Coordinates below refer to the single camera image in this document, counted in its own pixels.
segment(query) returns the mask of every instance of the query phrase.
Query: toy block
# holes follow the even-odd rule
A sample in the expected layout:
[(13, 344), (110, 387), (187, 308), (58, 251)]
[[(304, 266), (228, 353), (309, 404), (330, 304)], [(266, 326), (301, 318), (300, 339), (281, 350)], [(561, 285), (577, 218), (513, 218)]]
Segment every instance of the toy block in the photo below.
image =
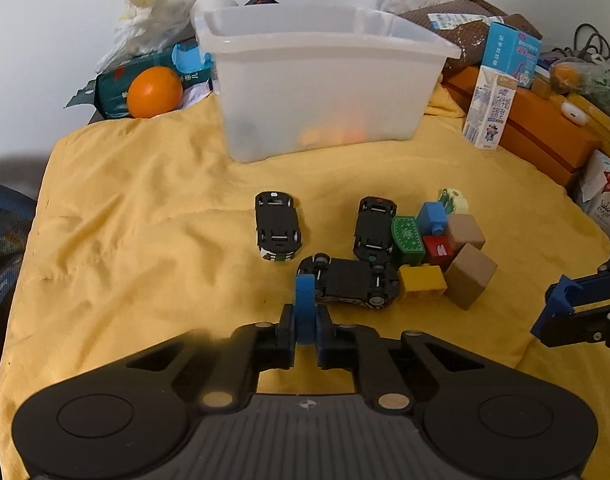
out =
[(425, 257), (425, 246), (413, 216), (396, 216), (391, 222), (391, 235), (397, 251), (395, 263), (419, 265)]
[(440, 267), (404, 265), (399, 269), (400, 301), (435, 300), (440, 298), (447, 283)]
[(425, 202), (416, 217), (416, 226), (422, 236), (440, 236), (447, 227), (447, 213), (440, 202)]
[(472, 244), (465, 244), (445, 272), (445, 295), (463, 310), (467, 310), (485, 290), (496, 267), (498, 266), (491, 258)]
[(458, 189), (450, 187), (441, 189), (438, 193), (438, 202), (443, 204), (448, 215), (469, 213), (469, 203)]
[(425, 262), (445, 270), (454, 259), (447, 236), (423, 236)]
[(465, 244), (472, 244), (478, 250), (485, 245), (485, 237), (472, 215), (449, 215), (445, 236), (454, 254), (458, 254)]

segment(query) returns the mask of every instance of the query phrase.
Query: translucent plastic bin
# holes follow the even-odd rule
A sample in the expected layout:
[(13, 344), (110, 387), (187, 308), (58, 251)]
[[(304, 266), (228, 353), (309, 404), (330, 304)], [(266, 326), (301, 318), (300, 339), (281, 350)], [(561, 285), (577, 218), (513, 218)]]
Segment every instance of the translucent plastic bin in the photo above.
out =
[(460, 49), (371, 9), (232, 7), (207, 12), (229, 154), (239, 162), (411, 139), (447, 57)]

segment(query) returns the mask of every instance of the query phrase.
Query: yellow fabric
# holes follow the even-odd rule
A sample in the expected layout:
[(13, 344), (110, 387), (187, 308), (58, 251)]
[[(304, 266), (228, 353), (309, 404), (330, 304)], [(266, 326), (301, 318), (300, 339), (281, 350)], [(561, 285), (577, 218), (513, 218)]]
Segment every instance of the yellow fabric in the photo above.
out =
[[(432, 333), (571, 389), (600, 421), (586, 480), (610, 480), (610, 351), (545, 349), (530, 327), (547, 285), (591, 274), (607, 238), (562, 187), (505, 150), (460, 134), (462, 112), (437, 87), (413, 140), (357, 144), (237, 164), (226, 155), (214, 96), (151, 120), (93, 124), (56, 146), (13, 301), (0, 370), (0, 453), (5, 480), (26, 477), (10, 438), (20, 403), (52, 383), (201, 327), (228, 336), (277, 321), (298, 261), (319, 251), (352, 257), (359, 200), (389, 198), (402, 215), (444, 187), (460, 189), (498, 270), (467, 312), (447, 298), (376, 312), (333, 306), (337, 322), (398, 337)], [(297, 201), (304, 245), (272, 263), (256, 247), (254, 197), (283, 190)], [(347, 391), (344, 372), (265, 372), (263, 391)]]

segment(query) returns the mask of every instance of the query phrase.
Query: blue block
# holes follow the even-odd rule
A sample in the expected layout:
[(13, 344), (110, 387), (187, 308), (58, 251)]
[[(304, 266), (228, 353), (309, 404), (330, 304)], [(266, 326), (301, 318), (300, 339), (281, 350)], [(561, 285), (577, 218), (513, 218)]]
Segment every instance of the blue block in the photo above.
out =
[(447, 213), (440, 202), (425, 202), (416, 217), (421, 236), (440, 236), (447, 229)]
[(296, 275), (296, 294), (294, 297), (294, 319), (296, 343), (312, 345), (316, 339), (316, 297), (313, 274)]

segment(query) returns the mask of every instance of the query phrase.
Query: black toy car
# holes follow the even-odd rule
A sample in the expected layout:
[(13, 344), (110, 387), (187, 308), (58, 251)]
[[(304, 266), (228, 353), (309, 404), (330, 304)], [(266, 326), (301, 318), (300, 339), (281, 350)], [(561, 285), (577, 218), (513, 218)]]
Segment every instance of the black toy car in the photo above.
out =
[(391, 200), (366, 196), (358, 208), (354, 231), (354, 254), (359, 260), (374, 265), (387, 264), (394, 252), (391, 221), (396, 204)]
[(317, 301), (341, 301), (384, 308), (399, 295), (399, 277), (393, 267), (362, 260), (330, 258), (318, 253), (299, 264), (299, 274), (313, 274)]
[(264, 191), (256, 195), (256, 242), (265, 260), (293, 259), (301, 248), (299, 218), (287, 193)]

